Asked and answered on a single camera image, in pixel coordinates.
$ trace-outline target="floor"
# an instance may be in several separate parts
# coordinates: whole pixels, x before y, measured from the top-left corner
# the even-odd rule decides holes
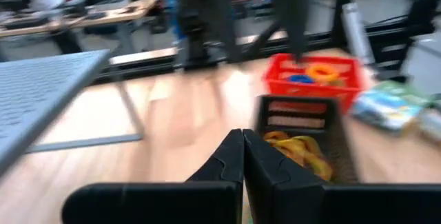
[[[402,14],[407,8],[406,0],[382,2],[385,11],[377,11],[379,0],[356,1],[368,22]],[[332,3],[329,0],[320,2]],[[311,15],[314,21],[309,31],[330,29],[333,10],[324,8],[322,4],[313,4],[312,8],[316,14]],[[242,20],[238,32],[242,35],[256,34],[268,24],[268,21],[255,23],[251,19]],[[133,34],[139,50],[146,44],[143,32],[140,29]],[[156,35],[154,47],[169,47],[173,40],[171,31]],[[57,49],[50,41],[26,41],[26,46],[22,42],[4,41],[2,46],[14,59],[57,54]],[[81,43],[87,50],[116,45],[115,41],[92,36],[81,36]],[[0,198],[5,199],[0,202],[2,222],[60,223],[59,211],[66,196],[88,183],[184,181],[207,160],[229,130],[252,126],[255,96],[263,92],[260,76],[265,66],[262,61],[249,64],[247,69],[254,72],[249,75],[250,78],[234,66],[226,65],[219,71],[185,76],[166,74],[130,81],[128,90],[145,124],[146,141],[149,142],[25,156],[0,180]],[[436,69],[440,67],[439,58],[414,48],[407,71],[415,77],[413,83],[417,87],[436,93],[441,92]],[[432,145],[414,142],[413,139],[401,143],[390,142],[389,139],[385,141],[384,137],[381,138],[372,130],[366,132],[360,124],[349,125],[351,136],[366,136],[363,139],[366,142],[356,147],[356,154],[360,155],[358,159],[364,164],[360,168],[364,181],[441,181],[441,173],[438,173],[441,154]],[[99,85],[88,89],[72,102],[69,110],[59,117],[39,142],[131,132],[133,127],[116,88]],[[372,156],[362,155],[363,152],[367,153],[366,150],[370,150]]]

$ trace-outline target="desk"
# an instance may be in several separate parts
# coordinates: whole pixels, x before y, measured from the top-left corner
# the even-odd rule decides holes
[[[133,21],[136,19],[140,19],[144,17],[147,12],[154,6],[156,0],[138,0],[134,1],[126,7],[136,6],[137,9],[133,13],[123,13],[125,11],[123,9],[118,10],[108,10],[107,16],[101,19],[96,20],[88,20],[84,19],[84,17],[78,19],[69,19],[68,21],[63,21],[62,23],[59,21],[51,21],[44,26],[32,27],[32,28],[21,28],[16,30],[6,30],[0,29],[0,38],[3,37],[11,37],[17,35],[24,34],[36,34],[41,32],[49,32],[60,30],[64,27],[70,28],[84,28],[88,26],[97,26],[97,25],[105,25],[105,24],[117,24],[118,25],[118,36],[121,46],[123,47],[124,54],[135,53],[135,49],[131,40],[130,31],[127,26],[124,24],[127,21]]]
[[[347,56],[339,50],[312,54]],[[145,124],[144,142],[25,156],[1,179],[1,220],[9,224],[60,223],[66,196],[89,183],[186,180],[231,129],[252,126],[267,65],[262,59],[246,63],[245,73],[236,65],[223,65],[218,70],[128,81],[127,91]],[[370,74],[366,70],[366,81],[372,85]],[[397,139],[349,117],[345,121],[365,182],[441,181],[441,151],[416,134]],[[112,85],[97,85],[85,90],[39,142],[133,131],[118,92]]]

